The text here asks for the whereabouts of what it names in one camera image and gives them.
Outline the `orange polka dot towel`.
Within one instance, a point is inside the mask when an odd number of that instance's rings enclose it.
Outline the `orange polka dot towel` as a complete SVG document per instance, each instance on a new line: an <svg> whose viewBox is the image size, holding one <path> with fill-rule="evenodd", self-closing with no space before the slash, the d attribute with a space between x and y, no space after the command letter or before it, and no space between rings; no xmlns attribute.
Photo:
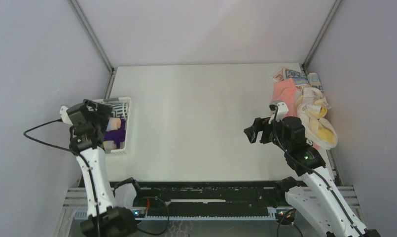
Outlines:
<svg viewBox="0 0 397 237"><path fill-rule="evenodd" d="M121 128L122 120L120 118L110 118L106 131L118 130Z"/></svg>

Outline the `pink towel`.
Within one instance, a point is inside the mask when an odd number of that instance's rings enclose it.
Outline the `pink towel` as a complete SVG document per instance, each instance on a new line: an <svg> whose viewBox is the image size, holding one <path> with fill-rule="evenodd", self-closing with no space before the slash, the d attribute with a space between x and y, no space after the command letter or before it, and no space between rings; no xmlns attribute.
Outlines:
<svg viewBox="0 0 397 237"><path fill-rule="evenodd" d="M300 117L297 108L303 101L303 92L297 88L292 78L274 83L271 102L275 101L283 101L287 105L289 111L286 117Z"/></svg>

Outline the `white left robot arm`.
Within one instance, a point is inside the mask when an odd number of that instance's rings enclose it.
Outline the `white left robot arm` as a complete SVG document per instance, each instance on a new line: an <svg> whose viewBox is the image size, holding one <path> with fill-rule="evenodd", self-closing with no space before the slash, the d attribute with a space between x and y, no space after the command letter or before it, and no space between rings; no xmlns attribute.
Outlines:
<svg viewBox="0 0 397 237"><path fill-rule="evenodd" d="M117 206L106 171L103 142L111 112L111 107L88 99L66 110L72 123L69 149L87 194L87 220L80 223L86 237L128 237L137 231L132 211Z"/></svg>

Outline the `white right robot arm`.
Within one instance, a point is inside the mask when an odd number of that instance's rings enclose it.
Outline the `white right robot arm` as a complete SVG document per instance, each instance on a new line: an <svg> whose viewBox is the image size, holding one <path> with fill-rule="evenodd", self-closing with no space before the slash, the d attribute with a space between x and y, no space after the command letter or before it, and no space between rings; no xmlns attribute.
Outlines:
<svg viewBox="0 0 397 237"><path fill-rule="evenodd" d="M316 200L306 196L303 188L292 177L276 184L274 199L279 205L291 205L323 237L378 237L352 211L335 185L320 153L307 143L305 127L297 117L255 118L244 129L250 143L258 133L260 143L273 143L283 152L289 167L314 193Z"/></svg>

